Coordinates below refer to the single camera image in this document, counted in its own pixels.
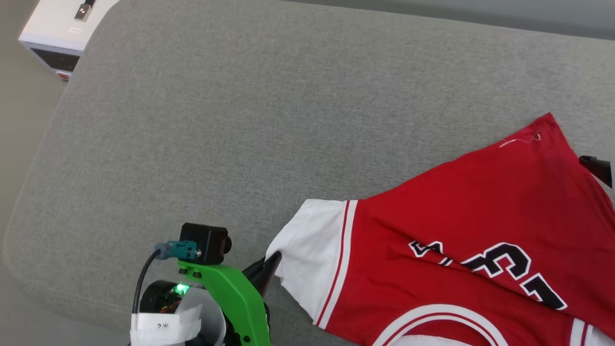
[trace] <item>green led light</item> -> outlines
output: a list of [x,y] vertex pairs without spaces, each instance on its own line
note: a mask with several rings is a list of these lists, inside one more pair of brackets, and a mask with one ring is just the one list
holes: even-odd
[[186,294],[189,288],[190,286],[186,286],[184,284],[177,284],[177,286],[175,286],[175,293],[181,294],[183,296],[184,294]]

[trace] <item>gray fabric surface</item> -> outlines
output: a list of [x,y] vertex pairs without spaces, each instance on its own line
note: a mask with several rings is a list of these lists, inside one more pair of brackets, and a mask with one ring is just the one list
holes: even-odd
[[[55,112],[4,241],[44,306],[128,330],[183,222],[244,267],[306,198],[364,198],[551,111],[611,155],[615,42],[277,1],[122,0]],[[174,261],[146,283],[177,280]],[[273,284],[280,345],[339,345]]]

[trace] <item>white curved stripe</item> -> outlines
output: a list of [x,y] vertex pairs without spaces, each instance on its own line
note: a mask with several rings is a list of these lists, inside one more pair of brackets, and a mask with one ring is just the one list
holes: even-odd
[[[441,315],[422,318],[424,316],[433,314]],[[467,320],[464,318],[450,315],[458,315],[461,317],[465,317],[467,318]],[[463,323],[479,332],[483,337],[485,337],[487,341],[489,341],[492,346],[508,346],[508,343],[504,339],[502,333],[500,333],[496,326],[494,326],[493,323],[489,322],[489,320],[482,317],[478,313],[473,312],[472,310],[450,304],[423,305],[422,307],[414,308],[404,313],[402,316],[398,317],[382,331],[380,336],[373,343],[373,346],[384,346],[387,340],[391,338],[392,339],[389,344],[392,344],[412,328],[420,324],[436,320],[451,320]],[[411,323],[409,326],[404,327],[406,324],[412,321],[415,322]],[[489,337],[485,331],[491,334],[492,337]]]
[[447,339],[439,336],[406,335],[402,336],[391,346],[472,346],[465,342]]

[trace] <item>white thread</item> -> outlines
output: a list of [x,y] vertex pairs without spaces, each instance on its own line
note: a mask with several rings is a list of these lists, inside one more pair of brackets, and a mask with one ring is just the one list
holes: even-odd
[[500,145],[498,148],[503,147],[504,145],[510,144],[512,142],[516,142],[516,141],[521,141],[521,142],[525,142],[525,143],[530,143],[533,140],[541,140],[542,138],[540,137],[540,131],[537,132],[535,135],[532,136],[532,138],[530,138],[530,140],[523,140],[523,139],[513,139],[513,140],[509,140],[507,142],[505,142],[504,144]]

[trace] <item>red jersey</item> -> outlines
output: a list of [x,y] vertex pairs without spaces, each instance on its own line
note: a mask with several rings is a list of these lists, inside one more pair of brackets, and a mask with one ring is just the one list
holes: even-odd
[[268,254],[314,324],[358,344],[586,346],[609,340],[592,325],[615,336],[614,232],[546,115],[378,196],[307,200]]

